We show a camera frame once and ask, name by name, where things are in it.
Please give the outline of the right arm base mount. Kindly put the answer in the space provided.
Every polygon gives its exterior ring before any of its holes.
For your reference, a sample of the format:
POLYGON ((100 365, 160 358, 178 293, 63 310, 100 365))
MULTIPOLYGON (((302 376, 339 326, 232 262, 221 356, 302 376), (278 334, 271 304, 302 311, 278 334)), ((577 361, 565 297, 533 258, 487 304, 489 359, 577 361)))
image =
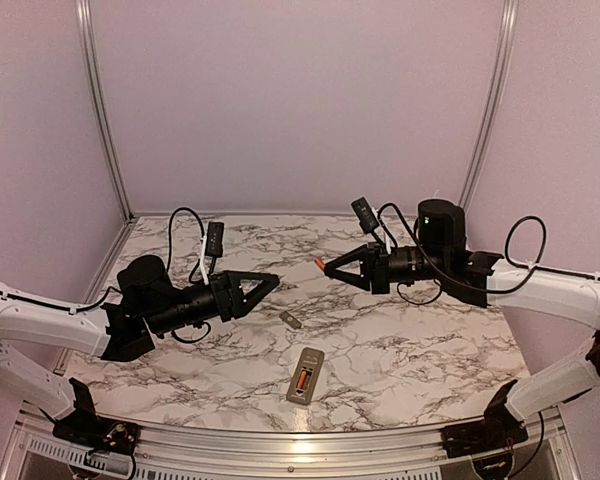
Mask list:
POLYGON ((449 458, 512 447, 529 438, 522 422, 504 406, 487 408, 480 420, 443 427, 441 436, 449 458))

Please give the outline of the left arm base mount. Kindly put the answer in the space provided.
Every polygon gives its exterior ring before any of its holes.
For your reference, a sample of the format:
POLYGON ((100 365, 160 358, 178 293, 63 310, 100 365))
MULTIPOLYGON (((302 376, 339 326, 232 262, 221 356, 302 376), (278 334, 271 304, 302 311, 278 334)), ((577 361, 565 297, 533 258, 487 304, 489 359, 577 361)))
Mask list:
POLYGON ((88 387, 70 378, 74 400, 67 416, 53 419, 53 435, 89 447, 93 452, 113 452, 131 456, 135 452, 138 424, 98 415, 88 387))

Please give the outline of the grey battery compartment cover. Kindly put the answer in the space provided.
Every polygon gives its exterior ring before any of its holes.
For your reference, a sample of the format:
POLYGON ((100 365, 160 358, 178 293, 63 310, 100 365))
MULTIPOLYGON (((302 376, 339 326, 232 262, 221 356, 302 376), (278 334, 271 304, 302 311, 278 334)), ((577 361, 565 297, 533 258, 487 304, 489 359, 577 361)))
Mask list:
POLYGON ((282 312, 279 315, 280 319, 292 329, 298 330, 302 328, 302 323, 289 312, 282 312))

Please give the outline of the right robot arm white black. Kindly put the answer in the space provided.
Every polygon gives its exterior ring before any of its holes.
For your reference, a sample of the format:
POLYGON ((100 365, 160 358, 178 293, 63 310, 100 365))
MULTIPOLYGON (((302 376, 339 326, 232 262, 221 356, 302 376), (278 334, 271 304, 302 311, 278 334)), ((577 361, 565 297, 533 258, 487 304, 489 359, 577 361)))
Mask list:
POLYGON ((323 264, 323 273, 374 295, 388 293, 392 284, 432 280, 464 304, 544 313, 594 332, 571 354, 498 391, 475 428, 482 446, 499 446, 528 417, 600 386, 600 274, 516 262, 508 253, 470 251, 465 212, 444 199, 420 202, 416 221, 404 228, 412 245, 399 246, 392 234, 375 237, 323 264))

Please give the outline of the grey white remote control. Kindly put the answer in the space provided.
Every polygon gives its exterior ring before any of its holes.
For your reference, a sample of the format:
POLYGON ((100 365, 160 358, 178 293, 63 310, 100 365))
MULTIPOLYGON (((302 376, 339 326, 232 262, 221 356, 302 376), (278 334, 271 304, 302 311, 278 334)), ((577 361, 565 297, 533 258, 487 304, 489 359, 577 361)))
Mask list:
POLYGON ((297 362, 286 393, 286 400, 299 405, 309 405, 324 363, 321 350, 305 347, 297 362))

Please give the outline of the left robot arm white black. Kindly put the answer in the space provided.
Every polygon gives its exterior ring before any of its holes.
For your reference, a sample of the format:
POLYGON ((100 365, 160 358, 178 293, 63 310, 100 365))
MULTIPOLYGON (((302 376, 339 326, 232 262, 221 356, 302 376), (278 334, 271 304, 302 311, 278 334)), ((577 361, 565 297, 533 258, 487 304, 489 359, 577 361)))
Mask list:
POLYGON ((154 338, 181 328, 208 328, 247 316, 280 280, 275 274, 213 273, 178 288, 155 255, 133 260, 118 275, 121 299, 90 305, 28 296, 0 282, 0 387, 38 406, 86 445, 105 438, 106 423, 94 413, 87 387, 55 377, 13 341, 60 347, 109 362, 130 362, 152 351, 154 338))

